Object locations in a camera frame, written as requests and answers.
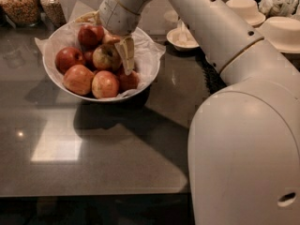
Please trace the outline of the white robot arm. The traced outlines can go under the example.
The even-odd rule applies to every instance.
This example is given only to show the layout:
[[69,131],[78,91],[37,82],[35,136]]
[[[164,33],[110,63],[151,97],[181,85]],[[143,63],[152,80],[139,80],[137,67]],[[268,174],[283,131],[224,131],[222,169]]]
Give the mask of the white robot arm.
[[[151,0],[103,0],[99,20],[129,35]],[[298,70],[221,0],[169,0],[227,84],[188,135],[196,225],[300,225]]]

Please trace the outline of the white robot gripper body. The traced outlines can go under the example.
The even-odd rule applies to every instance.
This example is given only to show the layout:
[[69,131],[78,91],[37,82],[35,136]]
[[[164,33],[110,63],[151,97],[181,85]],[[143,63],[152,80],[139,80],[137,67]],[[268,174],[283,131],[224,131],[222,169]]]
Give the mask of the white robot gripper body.
[[133,33],[140,19],[139,15],[125,9],[117,0],[103,0],[98,12],[101,24],[117,36]]

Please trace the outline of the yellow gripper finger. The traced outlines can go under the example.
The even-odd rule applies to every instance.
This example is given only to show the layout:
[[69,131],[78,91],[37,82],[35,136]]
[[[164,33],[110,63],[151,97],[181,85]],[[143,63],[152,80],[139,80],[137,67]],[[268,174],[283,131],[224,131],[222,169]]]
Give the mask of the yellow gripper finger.
[[132,36],[121,37],[120,41],[115,44],[119,52],[123,68],[126,75],[130,75],[134,69],[134,40]]
[[95,25],[102,25],[102,22],[99,18],[99,11],[90,11],[87,12],[75,20],[76,23],[91,23]]

